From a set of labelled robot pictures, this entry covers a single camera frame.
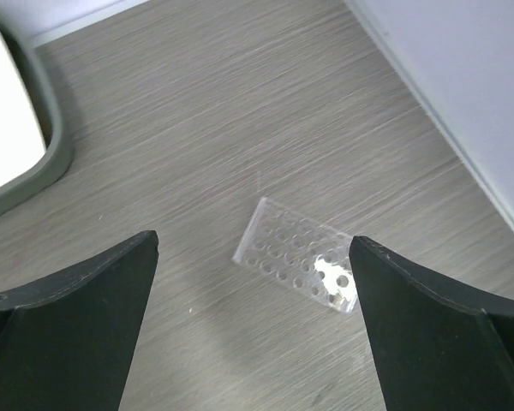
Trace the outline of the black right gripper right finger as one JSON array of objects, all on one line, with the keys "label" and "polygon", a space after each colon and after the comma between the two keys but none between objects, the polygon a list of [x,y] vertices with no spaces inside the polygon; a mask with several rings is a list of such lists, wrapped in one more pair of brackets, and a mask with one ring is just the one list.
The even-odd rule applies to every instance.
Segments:
[{"label": "black right gripper right finger", "polygon": [[514,410],[514,300],[366,237],[350,264],[389,410]]}]

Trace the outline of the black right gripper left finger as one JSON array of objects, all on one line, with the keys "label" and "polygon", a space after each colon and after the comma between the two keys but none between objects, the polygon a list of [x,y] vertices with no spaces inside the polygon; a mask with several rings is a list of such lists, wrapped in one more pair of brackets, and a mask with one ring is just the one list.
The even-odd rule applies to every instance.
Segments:
[{"label": "black right gripper left finger", "polygon": [[116,410],[158,264],[143,231],[0,292],[0,410]]}]

